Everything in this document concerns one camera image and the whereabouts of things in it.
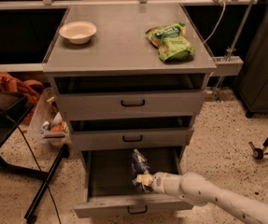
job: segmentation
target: bag of chips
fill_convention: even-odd
[[[184,37],[185,33],[185,24],[178,22],[153,27],[146,31],[146,36],[159,49],[160,59],[166,62],[184,60],[190,53],[195,53],[194,46]]]

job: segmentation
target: clear plastic container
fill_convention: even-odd
[[[56,117],[51,105],[47,102],[49,98],[53,97],[51,88],[44,89],[35,112],[33,114],[31,123],[28,128],[28,135],[34,138],[37,142],[48,145],[58,146],[62,144],[70,144],[69,133],[66,132],[51,132],[43,131],[42,125],[47,121],[50,127],[53,125],[53,121]]]

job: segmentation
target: black table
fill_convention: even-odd
[[[12,117],[14,122],[13,120],[8,119],[6,117],[4,117],[4,120],[0,121],[0,147],[8,140],[8,138],[12,135],[12,133],[19,127],[19,125],[22,123],[24,118],[33,109],[33,107],[34,107],[33,104],[27,104],[14,117]],[[68,158],[68,156],[69,156],[68,145],[64,144],[61,147],[55,161],[51,165],[48,172],[9,164],[0,156],[0,171],[6,172],[6,173],[13,173],[16,175],[25,175],[31,178],[39,179],[43,182],[35,198],[33,199],[26,215],[24,216],[24,218],[27,219],[27,223],[35,223],[35,220],[36,220],[35,210],[38,207],[40,200],[42,199],[45,191],[47,190],[48,184],[51,181],[53,175],[55,174],[62,158]]]

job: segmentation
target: red fabric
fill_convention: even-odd
[[[21,81],[13,77],[8,72],[0,73],[0,89],[2,91],[16,91],[25,94],[28,98],[28,102],[35,105],[34,109],[24,119],[24,123],[29,124],[34,114],[35,108],[40,99],[41,93],[44,90],[44,86],[37,80]]]

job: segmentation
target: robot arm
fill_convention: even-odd
[[[221,189],[201,175],[156,173],[147,180],[145,185],[151,185],[158,193],[175,196],[193,205],[213,203],[244,223],[268,224],[268,204]]]

